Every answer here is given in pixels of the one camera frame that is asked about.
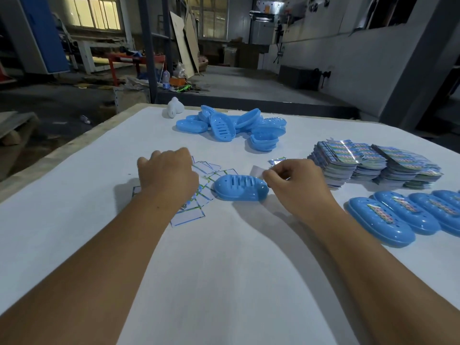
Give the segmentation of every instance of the label on soap dish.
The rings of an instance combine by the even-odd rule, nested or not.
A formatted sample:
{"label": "label on soap dish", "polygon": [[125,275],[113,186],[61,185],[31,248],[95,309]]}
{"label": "label on soap dish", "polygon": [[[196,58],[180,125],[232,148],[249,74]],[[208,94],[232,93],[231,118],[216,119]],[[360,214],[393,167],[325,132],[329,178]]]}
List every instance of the label on soap dish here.
{"label": "label on soap dish", "polygon": [[409,202],[407,202],[403,197],[398,197],[398,196],[392,196],[392,199],[394,199],[397,203],[399,203],[401,206],[403,206],[405,209],[407,209],[410,212],[414,213],[419,213],[420,211],[417,211],[417,209],[414,208]]}
{"label": "label on soap dish", "polygon": [[445,205],[443,205],[442,203],[438,202],[438,201],[435,201],[435,200],[432,200],[432,199],[429,199],[430,203],[432,205],[435,205],[436,207],[442,209],[443,211],[445,211],[447,214],[450,214],[450,215],[458,215],[458,213],[456,211],[454,211],[453,209],[450,209],[449,207],[446,207]]}
{"label": "label on soap dish", "polygon": [[376,205],[371,205],[371,204],[368,204],[368,207],[370,209],[372,209],[375,212],[375,214],[377,214],[380,218],[385,220],[386,223],[388,223],[388,224],[394,224],[395,223],[393,218],[383,211],[382,207],[376,206]]}

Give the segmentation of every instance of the hand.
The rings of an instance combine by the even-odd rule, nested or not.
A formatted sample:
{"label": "hand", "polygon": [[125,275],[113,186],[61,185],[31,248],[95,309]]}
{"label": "hand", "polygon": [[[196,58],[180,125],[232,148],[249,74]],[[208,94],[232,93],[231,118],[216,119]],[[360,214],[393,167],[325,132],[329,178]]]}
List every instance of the hand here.
{"label": "hand", "polygon": [[342,210],[329,190],[321,168],[312,160],[287,159],[263,173],[282,205],[305,224]]}
{"label": "hand", "polygon": [[138,159],[142,192],[163,194],[174,206],[186,203],[198,190],[198,174],[192,171],[192,157],[187,148],[176,151],[153,151],[150,160]]}

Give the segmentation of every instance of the blue cabinet door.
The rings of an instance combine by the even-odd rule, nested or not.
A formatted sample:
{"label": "blue cabinet door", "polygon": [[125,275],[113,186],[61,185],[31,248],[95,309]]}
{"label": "blue cabinet door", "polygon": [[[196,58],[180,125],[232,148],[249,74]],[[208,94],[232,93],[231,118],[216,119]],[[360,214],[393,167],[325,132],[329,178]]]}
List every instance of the blue cabinet door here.
{"label": "blue cabinet door", "polygon": [[46,0],[20,0],[49,73],[68,71],[59,34]]}

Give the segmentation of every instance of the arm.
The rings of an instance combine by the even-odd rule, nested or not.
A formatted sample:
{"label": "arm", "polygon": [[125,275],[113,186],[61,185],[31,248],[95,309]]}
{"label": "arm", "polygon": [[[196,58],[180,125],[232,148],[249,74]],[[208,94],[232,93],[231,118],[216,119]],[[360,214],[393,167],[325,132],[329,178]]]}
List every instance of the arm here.
{"label": "arm", "polygon": [[142,191],[0,317],[0,343],[115,344],[161,235],[198,188],[191,164],[187,149],[140,158]]}
{"label": "arm", "polygon": [[379,344],[460,343],[460,311],[342,210],[313,161],[280,162],[264,179],[325,244]]}

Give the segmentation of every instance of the pile of blue soap dishes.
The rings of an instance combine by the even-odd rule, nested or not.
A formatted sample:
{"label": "pile of blue soap dishes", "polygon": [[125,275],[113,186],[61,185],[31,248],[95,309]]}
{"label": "pile of blue soap dishes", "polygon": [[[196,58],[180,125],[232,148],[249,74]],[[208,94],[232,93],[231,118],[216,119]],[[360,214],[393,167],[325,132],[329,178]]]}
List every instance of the pile of blue soap dishes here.
{"label": "pile of blue soap dishes", "polygon": [[286,120],[280,117],[264,119],[259,109],[248,111],[241,116],[219,113],[202,105],[198,115],[190,115],[176,122],[176,128],[188,133],[204,133],[211,128],[214,137],[220,142],[229,142],[237,133],[251,133],[249,144],[259,151],[276,148],[278,137],[286,133]]}
{"label": "pile of blue soap dishes", "polygon": [[370,198],[354,197],[345,209],[384,244],[405,247],[415,234],[433,235],[442,230],[460,237],[460,194],[436,190],[405,197],[394,191],[378,191]]}

